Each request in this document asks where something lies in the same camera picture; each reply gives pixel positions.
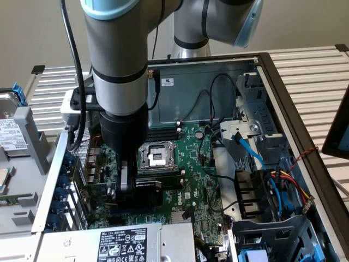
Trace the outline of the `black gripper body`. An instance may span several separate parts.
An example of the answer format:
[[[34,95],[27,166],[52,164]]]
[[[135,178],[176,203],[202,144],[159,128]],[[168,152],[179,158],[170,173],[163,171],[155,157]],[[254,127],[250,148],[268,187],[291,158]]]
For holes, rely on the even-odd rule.
[[[106,145],[116,152],[120,160],[134,160],[137,150],[148,136],[148,106],[143,105],[135,113],[126,116],[101,112],[99,117]]]

